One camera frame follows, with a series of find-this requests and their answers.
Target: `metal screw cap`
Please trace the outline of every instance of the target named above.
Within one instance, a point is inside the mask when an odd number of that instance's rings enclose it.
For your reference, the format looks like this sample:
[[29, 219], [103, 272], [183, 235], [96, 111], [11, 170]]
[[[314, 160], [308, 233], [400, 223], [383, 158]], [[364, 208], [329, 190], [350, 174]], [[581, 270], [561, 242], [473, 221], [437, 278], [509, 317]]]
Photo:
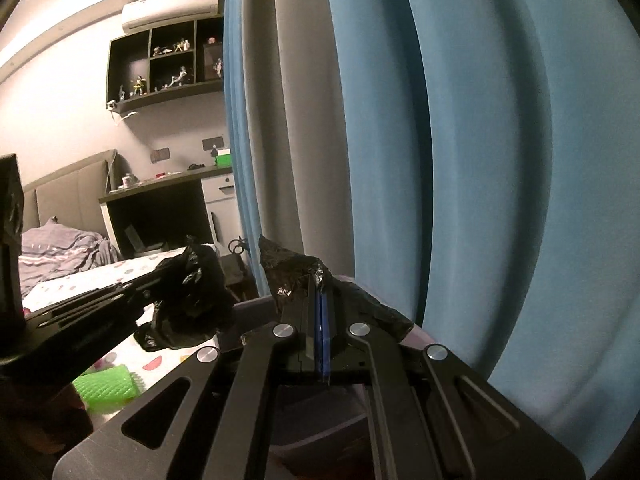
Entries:
[[447, 349], [442, 345], [431, 345], [427, 348], [427, 355], [429, 356], [429, 359], [442, 361], [443, 359], [446, 359], [449, 352], [447, 352]]
[[349, 327], [349, 332], [351, 332], [353, 335], [362, 337], [371, 332], [371, 328], [366, 323], [354, 323]]
[[273, 327], [273, 335], [276, 337], [289, 337], [293, 334], [293, 327], [286, 323], [280, 323]]
[[196, 354], [201, 363], [210, 363], [218, 358], [218, 349], [214, 346], [203, 346]]

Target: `drawer handle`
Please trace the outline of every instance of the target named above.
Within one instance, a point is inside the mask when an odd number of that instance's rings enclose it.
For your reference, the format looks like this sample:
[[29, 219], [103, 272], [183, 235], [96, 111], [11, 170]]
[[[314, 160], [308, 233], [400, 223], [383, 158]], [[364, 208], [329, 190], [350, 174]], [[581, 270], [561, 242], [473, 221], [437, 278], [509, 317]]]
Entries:
[[211, 225], [213, 225], [213, 235], [216, 237], [217, 242], [222, 243], [222, 241], [220, 240], [220, 235], [218, 234], [218, 227], [216, 226], [216, 216], [213, 214], [213, 211], [211, 211], [210, 214]]

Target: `polka dot bedsheet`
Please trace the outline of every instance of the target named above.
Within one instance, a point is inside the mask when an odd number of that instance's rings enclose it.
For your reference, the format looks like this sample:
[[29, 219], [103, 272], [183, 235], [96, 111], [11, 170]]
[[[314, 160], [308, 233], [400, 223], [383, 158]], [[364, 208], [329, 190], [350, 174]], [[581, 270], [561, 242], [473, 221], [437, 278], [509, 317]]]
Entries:
[[[39, 283], [22, 300], [22, 306], [28, 315], [50, 304], [68, 300], [94, 288], [113, 285], [113, 283], [118, 282], [128, 282], [133, 278], [151, 272], [163, 259], [176, 256], [183, 251], [184, 248], [181, 248], [164, 253], [152, 254], [150, 256], [142, 256], [140, 258], [86, 270], [85, 272], [79, 272], [71, 276], [65, 276], [64, 278]], [[152, 316], [153, 305], [149, 305], [145, 307], [145, 313], [138, 320], [138, 325], [151, 321]], [[203, 346], [218, 346], [218, 343], [215, 338], [213, 338], [192, 348], [145, 352], [131, 335], [100, 359], [95, 367], [99, 370], [105, 367], [125, 365], [136, 381], [138, 388], [143, 392]], [[99, 427], [121, 408], [122, 406], [113, 407], [108, 413], [90, 412], [94, 427]]]

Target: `desk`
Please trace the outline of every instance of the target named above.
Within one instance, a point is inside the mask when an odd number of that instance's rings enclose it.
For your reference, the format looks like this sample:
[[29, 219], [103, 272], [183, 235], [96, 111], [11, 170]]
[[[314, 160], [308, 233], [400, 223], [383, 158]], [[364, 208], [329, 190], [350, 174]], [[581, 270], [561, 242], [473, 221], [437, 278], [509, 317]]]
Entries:
[[134, 248], [125, 234], [133, 226], [146, 246], [165, 242], [183, 247], [187, 235], [215, 243], [223, 256], [242, 236], [231, 166], [183, 171], [113, 191], [99, 199], [111, 243], [125, 258]]

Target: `drawer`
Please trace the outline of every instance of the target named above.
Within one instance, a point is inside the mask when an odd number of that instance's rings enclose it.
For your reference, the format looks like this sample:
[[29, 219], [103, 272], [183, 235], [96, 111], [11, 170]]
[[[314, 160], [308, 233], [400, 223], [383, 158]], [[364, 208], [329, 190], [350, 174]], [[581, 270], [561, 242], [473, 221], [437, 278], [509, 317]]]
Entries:
[[220, 248], [220, 255], [229, 254], [231, 240], [242, 237], [242, 223], [236, 200], [216, 200], [207, 203], [211, 235]]
[[234, 198], [236, 196], [236, 183], [234, 182], [233, 173], [203, 178], [200, 183], [202, 184], [205, 202], [214, 202], [215, 200]]

